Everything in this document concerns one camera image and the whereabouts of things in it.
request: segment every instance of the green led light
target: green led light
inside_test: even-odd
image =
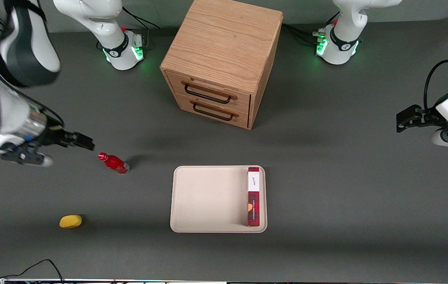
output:
[[[103,49],[103,53],[104,53],[104,54],[105,54],[105,56],[106,56],[106,61],[110,62],[110,58],[108,58],[108,54],[106,54],[106,51],[105,51],[105,49]]]
[[[327,46],[327,40],[324,39],[323,42],[319,43],[319,47],[317,48],[317,54],[319,54],[320,56],[322,56],[324,54],[325,51],[325,47]]]
[[[141,47],[131,47],[131,50],[138,61],[143,59],[143,49]]]
[[[357,50],[357,45],[359,45],[359,40],[357,40],[357,42],[355,43],[355,47],[354,47],[354,51],[352,51],[352,55],[355,54],[355,52]]]

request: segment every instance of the white label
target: white label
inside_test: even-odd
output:
[[[249,172],[249,192],[259,191],[259,172]]]

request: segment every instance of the bottle cap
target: bottle cap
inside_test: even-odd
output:
[[[107,155],[106,153],[103,153],[103,152],[99,153],[99,155],[98,155],[97,157],[98,157],[99,160],[101,160],[101,161],[106,161],[106,160],[108,160],[108,155]]]

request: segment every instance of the yellow sponge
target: yellow sponge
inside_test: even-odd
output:
[[[65,229],[71,229],[78,227],[82,223],[82,217],[80,215],[68,215],[61,218],[59,226]]]

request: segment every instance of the wooden drawer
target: wooden drawer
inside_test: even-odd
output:
[[[212,86],[168,71],[166,75],[175,93],[185,95],[209,106],[249,113],[250,95]]]
[[[184,111],[198,114],[204,117],[215,119],[220,122],[232,124],[241,128],[248,128],[249,116],[248,114],[238,111],[229,111],[224,108],[218,108],[206,103],[196,102],[195,99],[182,95],[175,94],[178,106]]]

